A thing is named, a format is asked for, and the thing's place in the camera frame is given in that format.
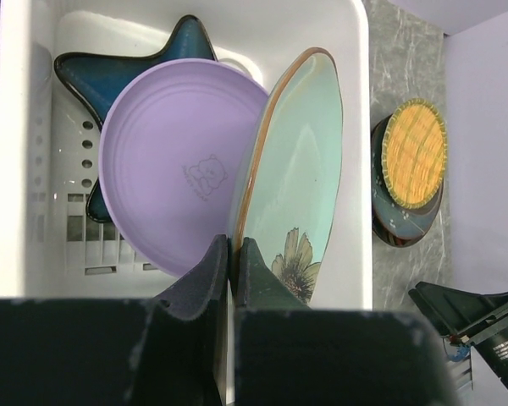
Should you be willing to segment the blue star-shaped dish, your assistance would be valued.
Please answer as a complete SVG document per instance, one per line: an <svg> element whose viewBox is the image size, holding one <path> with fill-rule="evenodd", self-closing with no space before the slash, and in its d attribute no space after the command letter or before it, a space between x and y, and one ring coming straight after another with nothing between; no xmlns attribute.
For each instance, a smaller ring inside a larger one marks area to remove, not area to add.
<svg viewBox="0 0 508 406"><path fill-rule="evenodd" d="M180 58L218 59L204 24L192 14L181 17L163 48L151 55L66 52L55 58L53 67L58 80L102 129L109 109L133 79L160 63Z"/></svg>

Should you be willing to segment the lavender round plate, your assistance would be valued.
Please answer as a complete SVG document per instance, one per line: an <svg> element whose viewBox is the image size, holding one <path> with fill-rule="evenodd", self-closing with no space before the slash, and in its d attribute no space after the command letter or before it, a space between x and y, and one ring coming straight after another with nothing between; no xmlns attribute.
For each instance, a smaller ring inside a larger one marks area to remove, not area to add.
<svg viewBox="0 0 508 406"><path fill-rule="evenodd" d="M240 162L268 101L223 63L183 58L134 78L102 127L99 184L114 225L156 268L185 275L227 231Z"/></svg>

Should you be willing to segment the round woven bamboo mat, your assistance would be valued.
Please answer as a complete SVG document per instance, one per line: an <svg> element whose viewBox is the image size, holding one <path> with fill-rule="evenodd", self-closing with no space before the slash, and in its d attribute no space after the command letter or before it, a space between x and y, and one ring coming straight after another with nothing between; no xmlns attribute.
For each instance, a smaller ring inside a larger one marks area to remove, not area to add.
<svg viewBox="0 0 508 406"><path fill-rule="evenodd" d="M447 156L447 128L435 105L422 98L399 105L382 138L382 173L392 199L406 209L425 206L444 180Z"/></svg>

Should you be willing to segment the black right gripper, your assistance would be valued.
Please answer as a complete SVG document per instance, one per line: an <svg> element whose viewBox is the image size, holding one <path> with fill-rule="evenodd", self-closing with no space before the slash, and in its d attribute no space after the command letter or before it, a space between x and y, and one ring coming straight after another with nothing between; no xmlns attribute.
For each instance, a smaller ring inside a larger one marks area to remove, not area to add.
<svg viewBox="0 0 508 406"><path fill-rule="evenodd" d="M450 345L475 348L508 391L508 292L475 294L419 282L408 294Z"/></svg>

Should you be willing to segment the mint green flower plate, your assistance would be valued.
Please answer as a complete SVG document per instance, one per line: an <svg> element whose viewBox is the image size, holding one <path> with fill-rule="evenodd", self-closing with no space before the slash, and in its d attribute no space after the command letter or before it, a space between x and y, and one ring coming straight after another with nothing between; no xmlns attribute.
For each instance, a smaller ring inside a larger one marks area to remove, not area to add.
<svg viewBox="0 0 508 406"><path fill-rule="evenodd" d="M307 306L333 227L342 164L343 104L333 56L302 52L280 76L253 130L229 214L232 284L243 247L255 242L275 299Z"/></svg>

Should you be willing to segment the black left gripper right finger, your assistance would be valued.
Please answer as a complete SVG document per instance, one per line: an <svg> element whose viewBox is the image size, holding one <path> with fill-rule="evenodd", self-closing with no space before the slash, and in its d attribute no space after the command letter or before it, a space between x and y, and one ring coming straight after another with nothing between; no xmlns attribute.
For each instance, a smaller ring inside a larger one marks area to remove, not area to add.
<svg viewBox="0 0 508 406"><path fill-rule="evenodd" d="M454 405L434 329L411 313L313 310L269 271L254 239L239 254L238 405Z"/></svg>

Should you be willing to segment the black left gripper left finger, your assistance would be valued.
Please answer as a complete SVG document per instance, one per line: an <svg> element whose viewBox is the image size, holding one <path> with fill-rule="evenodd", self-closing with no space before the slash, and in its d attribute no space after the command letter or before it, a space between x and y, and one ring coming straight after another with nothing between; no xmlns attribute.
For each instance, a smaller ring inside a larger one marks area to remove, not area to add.
<svg viewBox="0 0 508 406"><path fill-rule="evenodd" d="M0 405L222 405L228 241L149 299L0 299Z"/></svg>

